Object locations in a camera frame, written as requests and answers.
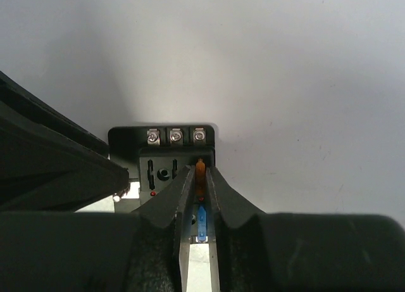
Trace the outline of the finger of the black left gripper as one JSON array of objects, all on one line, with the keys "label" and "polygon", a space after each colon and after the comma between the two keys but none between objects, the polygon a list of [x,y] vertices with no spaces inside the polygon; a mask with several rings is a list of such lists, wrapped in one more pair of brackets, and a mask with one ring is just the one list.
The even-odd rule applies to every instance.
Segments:
[{"label": "finger of the black left gripper", "polygon": [[76,211],[129,187],[108,145],[1,74],[1,210]]}]

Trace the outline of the black fuse box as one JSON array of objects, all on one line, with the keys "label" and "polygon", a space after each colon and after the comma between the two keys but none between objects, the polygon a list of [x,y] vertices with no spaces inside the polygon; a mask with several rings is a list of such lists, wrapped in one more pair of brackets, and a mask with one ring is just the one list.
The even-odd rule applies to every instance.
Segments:
[{"label": "black fuse box", "polygon": [[187,165],[215,164],[210,125],[113,127],[109,158],[129,172],[127,191],[113,195],[116,212],[131,212],[164,190]]}]

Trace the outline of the blue blade fuse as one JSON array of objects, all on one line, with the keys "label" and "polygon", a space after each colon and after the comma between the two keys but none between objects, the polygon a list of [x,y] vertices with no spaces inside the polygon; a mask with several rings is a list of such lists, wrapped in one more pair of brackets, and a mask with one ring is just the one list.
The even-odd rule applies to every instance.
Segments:
[{"label": "blue blade fuse", "polygon": [[204,205],[199,205],[197,210],[197,242],[204,243],[207,238],[207,220]]}]

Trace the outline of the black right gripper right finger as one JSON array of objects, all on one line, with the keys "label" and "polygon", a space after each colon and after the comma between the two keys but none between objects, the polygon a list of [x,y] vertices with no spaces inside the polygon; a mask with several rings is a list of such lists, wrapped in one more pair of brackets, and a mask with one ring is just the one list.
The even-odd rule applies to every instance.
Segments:
[{"label": "black right gripper right finger", "polygon": [[404,229],[362,214],[265,213],[206,172],[214,291],[403,291]]}]

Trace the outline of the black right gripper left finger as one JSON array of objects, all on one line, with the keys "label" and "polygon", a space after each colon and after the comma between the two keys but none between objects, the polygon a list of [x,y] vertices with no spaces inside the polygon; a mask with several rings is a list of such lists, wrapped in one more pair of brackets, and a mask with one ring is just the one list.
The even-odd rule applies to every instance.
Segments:
[{"label": "black right gripper left finger", "polygon": [[185,291],[194,177],[131,213],[2,213],[1,290]]}]

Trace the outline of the orange blade fuse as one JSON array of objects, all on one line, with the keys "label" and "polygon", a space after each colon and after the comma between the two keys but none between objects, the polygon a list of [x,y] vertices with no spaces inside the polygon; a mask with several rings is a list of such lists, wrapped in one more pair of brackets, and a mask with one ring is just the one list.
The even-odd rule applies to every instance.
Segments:
[{"label": "orange blade fuse", "polygon": [[203,159],[196,163],[196,196],[204,197],[206,190],[206,164]]}]

